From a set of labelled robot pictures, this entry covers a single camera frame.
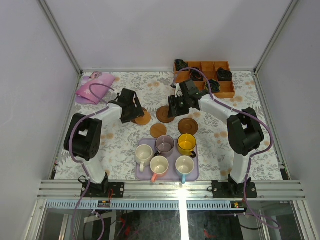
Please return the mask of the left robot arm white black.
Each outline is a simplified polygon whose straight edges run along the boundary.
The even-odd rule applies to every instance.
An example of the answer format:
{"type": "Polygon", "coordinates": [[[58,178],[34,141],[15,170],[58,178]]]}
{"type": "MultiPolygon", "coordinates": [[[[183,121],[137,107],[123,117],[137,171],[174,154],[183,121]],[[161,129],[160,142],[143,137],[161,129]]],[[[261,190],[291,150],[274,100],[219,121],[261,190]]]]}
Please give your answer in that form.
{"type": "Polygon", "coordinates": [[[102,129],[108,124],[117,121],[125,124],[144,115],[137,93],[124,88],[105,108],[89,115],[72,116],[63,147],[74,162],[81,164],[98,197],[105,197],[110,190],[99,157],[102,129]]]}

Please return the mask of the light wooden coaster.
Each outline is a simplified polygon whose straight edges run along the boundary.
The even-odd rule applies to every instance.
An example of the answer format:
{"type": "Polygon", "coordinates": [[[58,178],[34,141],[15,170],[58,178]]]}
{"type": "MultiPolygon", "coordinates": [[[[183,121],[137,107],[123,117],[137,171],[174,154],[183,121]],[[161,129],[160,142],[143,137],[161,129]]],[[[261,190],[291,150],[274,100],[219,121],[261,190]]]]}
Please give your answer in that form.
{"type": "Polygon", "coordinates": [[[162,123],[156,123],[156,124],[152,125],[150,128],[150,135],[153,138],[158,138],[158,137],[164,136],[166,134],[167,134],[167,128],[162,123]]]}
{"type": "Polygon", "coordinates": [[[151,121],[151,114],[144,107],[142,108],[142,110],[144,115],[131,120],[132,123],[144,126],[151,121]]]}

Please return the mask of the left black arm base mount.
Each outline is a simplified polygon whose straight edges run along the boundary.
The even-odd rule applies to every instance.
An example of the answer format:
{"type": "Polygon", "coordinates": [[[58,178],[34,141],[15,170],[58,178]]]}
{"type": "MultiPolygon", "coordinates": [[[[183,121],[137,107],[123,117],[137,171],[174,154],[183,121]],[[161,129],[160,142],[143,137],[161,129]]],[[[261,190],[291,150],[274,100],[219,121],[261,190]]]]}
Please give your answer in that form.
{"type": "Polygon", "coordinates": [[[119,199],[124,197],[125,183],[109,181],[107,175],[105,175],[102,183],[90,183],[86,193],[85,190],[89,181],[84,175],[80,176],[77,181],[82,184],[80,195],[84,198],[119,199]]]}

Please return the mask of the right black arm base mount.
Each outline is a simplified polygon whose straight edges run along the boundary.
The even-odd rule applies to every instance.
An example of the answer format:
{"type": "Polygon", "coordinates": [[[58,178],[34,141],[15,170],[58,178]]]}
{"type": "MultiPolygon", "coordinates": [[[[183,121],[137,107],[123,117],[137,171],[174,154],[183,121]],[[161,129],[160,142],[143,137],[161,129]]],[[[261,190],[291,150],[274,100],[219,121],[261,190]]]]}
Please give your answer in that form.
{"type": "Polygon", "coordinates": [[[230,181],[213,180],[211,182],[211,191],[215,199],[243,199],[244,195],[246,195],[248,199],[256,199],[258,197],[256,185],[254,182],[251,182],[251,178],[247,181],[246,186],[245,183],[237,184],[230,181]]]}

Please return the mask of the dark grooved wooden coaster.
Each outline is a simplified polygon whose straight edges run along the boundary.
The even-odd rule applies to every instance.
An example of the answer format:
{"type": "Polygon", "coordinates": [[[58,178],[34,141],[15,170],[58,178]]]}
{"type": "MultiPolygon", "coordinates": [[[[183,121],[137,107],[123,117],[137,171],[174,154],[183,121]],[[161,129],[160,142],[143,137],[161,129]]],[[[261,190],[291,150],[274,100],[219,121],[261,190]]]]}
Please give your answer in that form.
{"type": "Polygon", "coordinates": [[[168,117],[169,114],[169,106],[161,106],[157,112],[156,112],[156,117],[161,123],[171,123],[172,121],[175,120],[175,117],[168,117]]]}
{"type": "Polygon", "coordinates": [[[193,118],[183,118],[178,123],[178,130],[181,134],[195,135],[198,129],[199,125],[193,118]]]}

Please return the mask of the light wooden coaster front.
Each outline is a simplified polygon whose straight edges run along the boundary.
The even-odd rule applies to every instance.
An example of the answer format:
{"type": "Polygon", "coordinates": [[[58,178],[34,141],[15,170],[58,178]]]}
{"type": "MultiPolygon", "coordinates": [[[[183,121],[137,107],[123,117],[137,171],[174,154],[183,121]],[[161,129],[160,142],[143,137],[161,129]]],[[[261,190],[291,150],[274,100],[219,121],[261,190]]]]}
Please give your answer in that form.
{"type": "Polygon", "coordinates": [[[167,128],[162,123],[156,123],[156,124],[152,125],[150,128],[150,135],[153,138],[158,138],[158,137],[164,136],[166,134],[167,134],[167,128]]]}

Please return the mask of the yellow mug black rim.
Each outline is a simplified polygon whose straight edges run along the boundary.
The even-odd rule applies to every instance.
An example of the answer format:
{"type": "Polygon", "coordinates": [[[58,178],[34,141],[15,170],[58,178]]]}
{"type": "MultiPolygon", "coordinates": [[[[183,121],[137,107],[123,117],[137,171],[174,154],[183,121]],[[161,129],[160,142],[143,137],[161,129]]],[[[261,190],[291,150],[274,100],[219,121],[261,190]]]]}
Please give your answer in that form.
{"type": "Polygon", "coordinates": [[[195,148],[197,146],[196,138],[188,133],[182,134],[177,139],[178,152],[183,156],[195,158],[197,156],[195,148]]]}

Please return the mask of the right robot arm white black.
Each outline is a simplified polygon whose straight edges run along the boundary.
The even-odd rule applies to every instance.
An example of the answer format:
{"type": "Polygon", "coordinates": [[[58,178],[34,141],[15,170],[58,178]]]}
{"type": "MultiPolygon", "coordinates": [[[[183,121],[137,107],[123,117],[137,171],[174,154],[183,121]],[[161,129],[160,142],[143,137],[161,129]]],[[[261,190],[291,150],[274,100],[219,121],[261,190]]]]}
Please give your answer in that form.
{"type": "Polygon", "coordinates": [[[252,108],[238,110],[218,100],[208,90],[200,91],[193,80],[172,83],[175,94],[168,97],[168,117],[187,115],[190,109],[197,109],[214,116],[227,126],[228,142],[234,152],[233,168],[228,192],[240,197],[246,191],[245,177],[248,174],[249,154],[259,148],[264,140],[261,122],[252,108]]]}

